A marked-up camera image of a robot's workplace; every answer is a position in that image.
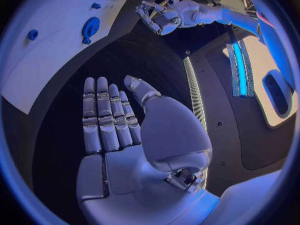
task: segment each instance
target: led light strip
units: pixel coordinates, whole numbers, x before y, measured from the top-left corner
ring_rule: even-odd
[[[207,125],[206,125],[204,107],[203,107],[203,103],[202,103],[202,98],[201,98],[198,82],[197,82],[195,72],[193,69],[193,65],[192,65],[189,57],[186,57],[183,60],[183,63],[184,63],[187,80],[188,80],[192,111],[195,114],[195,116],[199,119],[199,121],[201,122],[202,126],[204,127],[204,129],[207,133],[208,130],[207,130]],[[208,169],[206,168],[203,170],[203,178],[204,178],[204,184],[202,187],[203,189],[206,188],[207,177],[208,177]]]

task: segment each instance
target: white robotic hand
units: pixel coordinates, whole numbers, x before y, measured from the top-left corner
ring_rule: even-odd
[[[123,91],[105,77],[88,77],[83,94],[83,133],[88,154],[80,164],[76,194],[91,224],[198,224],[218,198],[197,176],[208,167],[212,146],[195,115],[147,82],[124,84],[144,108],[138,124]]]
[[[198,24],[210,24],[214,21],[230,24],[224,21],[223,12],[228,10],[221,6],[207,6],[192,0],[166,0],[165,6],[155,2],[142,1],[136,7],[142,21],[155,33],[166,35],[176,28],[190,28]],[[149,10],[159,15],[151,18]]]

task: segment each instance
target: blue light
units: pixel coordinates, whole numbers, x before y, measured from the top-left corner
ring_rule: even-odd
[[[232,46],[234,49],[239,74],[239,93],[241,96],[247,97],[247,79],[242,52],[237,42],[234,42]]]

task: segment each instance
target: dark floor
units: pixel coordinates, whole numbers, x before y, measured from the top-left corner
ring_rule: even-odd
[[[109,83],[116,83],[120,90],[125,90],[123,79],[126,75],[132,75],[192,109],[186,72],[180,57],[186,50],[193,51],[208,43],[218,36],[219,31],[215,24],[192,28],[190,34],[187,31],[180,30],[162,39],[139,22],[130,34],[111,43],[84,64],[55,98],[37,138],[33,186],[42,202],[66,222],[85,223],[77,205],[75,190],[78,167],[85,156],[82,133],[85,78],[104,76]],[[130,93],[128,98],[141,123],[143,110]]]

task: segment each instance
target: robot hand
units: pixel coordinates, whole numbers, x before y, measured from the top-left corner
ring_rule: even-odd
[[[223,20],[223,12],[227,9],[221,6],[211,7],[192,0],[166,0],[165,4],[162,6],[155,2],[142,1],[136,7],[142,21],[159,35],[169,34],[176,28],[190,28],[214,21],[230,24]],[[159,15],[151,19],[149,10],[154,10]]]
[[[88,155],[81,161],[76,185],[88,221],[133,224],[134,217],[136,224],[169,224],[190,204],[206,209],[208,203],[203,205],[200,198],[211,195],[202,190],[204,179],[195,173],[209,165],[212,146],[195,115],[147,82],[126,76],[126,88],[145,112],[140,127],[125,92],[115,84],[108,87],[105,77],[95,83],[91,77],[84,83]]]

